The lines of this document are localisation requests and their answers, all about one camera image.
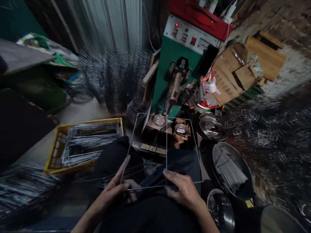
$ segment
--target red machine top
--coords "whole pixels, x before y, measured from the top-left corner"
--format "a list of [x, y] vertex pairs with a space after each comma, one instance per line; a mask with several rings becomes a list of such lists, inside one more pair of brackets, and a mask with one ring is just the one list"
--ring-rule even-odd
[[227, 38], [233, 27], [211, 14], [208, 10], [197, 5], [195, 0], [170, 0], [169, 10], [172, 14], [193, 24], [194, 26], [217, 37], [221, 41]]

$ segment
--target rectangular wire frame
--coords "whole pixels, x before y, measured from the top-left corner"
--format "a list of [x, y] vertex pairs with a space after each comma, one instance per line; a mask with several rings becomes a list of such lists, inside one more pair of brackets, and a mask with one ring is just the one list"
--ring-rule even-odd
[[[135, 128], [136, 128], [136, 123], [137, 123], [137, 118], [139, 115], [148, 115], [148, 116], [154, 116], [153, 114], [147, 114], [147, 113], [138, 113], [136, 115], [136, 121], [135, 121], [135, 125], [134, 125], [134, 129], [133, 129], [133, 133], [132, 133], [132, 137], [131, 137], [131, 141], [130, 141], [130, 146], [129, 146], [129, 149], [127, 151], [127, 155], [126, 155], [126, 159], [125, 159], [125, 164], [127, 164], [128, 162], [128, 156], [129, 156], [129, 153], [130, 153], [130, 148], [131, 148], [131, 145], [132, 145], [132, 141], [133, 141], [133, 136], [134, 136], [134, 132], [135, 132]], [[167, 128], [167, 120], [168, 118], [169, 119], [181, 119], [181, 120], [185, 120], [185, 121], [190, 121], [190, 125], [191, 125], [191, 130], [192, 130], [192, 136], [193, 136], [193, 139], [194, 139], [194, 143], [195, 143], [195, 151], [198, 155], [198, 159], [199, 159], [199, 163], [200, 163], [200, 172], [201, 172], [201, 180], [200, 181], [194, 181], [193, 183], [202, 183], [203, 182], [203, 173], [202, 173], [202, 165], [201, 165], [201, 161], [200, 161], [200, 150], [198, 148], [198, 145], [197, 145], [197, 142], [196, 142], [196, 139], [195, 139], [195, 134], [194, 134], [194, 131], [193, 131], [193, 126], [192, 126], [192, 122], [190, 119], [185, 119], [185, 118], [176, 118], [176, 117], [169, 117], [169, 116], [163, 116], [163, 117], [166, 117], [166, 128]], [[167, 131], [166, 130], [166, 169], [167, 169]], [[121, 181], [120, 181], [120, 184], [123, 183], [123, 175], [124, 175], [124, 171], [125, 171], [126, 167], [123, 168], [123, 172], [122, 172], [122, 177], [121, 177]], [[167, 179], [166, 179], [166, 183], [165, 185], [158, 185], [158, 186], [150, 186], [150, 187], [141, 187], [141, 188], [134, 188], [134, 189], [128, 189], [128, 191], [131, 191], [131, 190], [141, 190], [141, 189], [148, 189], [148, 188], [158, 188], [158, 187], [166, 187], [167, 186]]]

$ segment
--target welding machine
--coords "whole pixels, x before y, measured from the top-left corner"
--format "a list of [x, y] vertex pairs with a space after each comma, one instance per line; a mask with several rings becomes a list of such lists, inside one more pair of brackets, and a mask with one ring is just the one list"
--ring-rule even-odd
[[151, 111], [175, 117], [182, 106], [180, 94], [207, 74], [233, 27], [195, 0], [170, 0], [169, 10]]

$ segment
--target control panel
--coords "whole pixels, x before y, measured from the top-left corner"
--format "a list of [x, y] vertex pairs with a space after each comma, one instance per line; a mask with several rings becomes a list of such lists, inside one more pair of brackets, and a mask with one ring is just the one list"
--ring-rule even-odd
[[216, 47], [219, 42], [216, 37], [174, 15], [169, 15], [163, 36], [169, 37], [199, 54], [203, 54], [208, 45]]

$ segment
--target red switch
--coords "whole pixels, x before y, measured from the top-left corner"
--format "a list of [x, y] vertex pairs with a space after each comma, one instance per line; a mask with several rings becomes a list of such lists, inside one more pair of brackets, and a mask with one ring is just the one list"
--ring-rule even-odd
[[197, 41], [197, 39], [195, 37], [192, 37], [190, 44], [194, 45], [196, 41]]

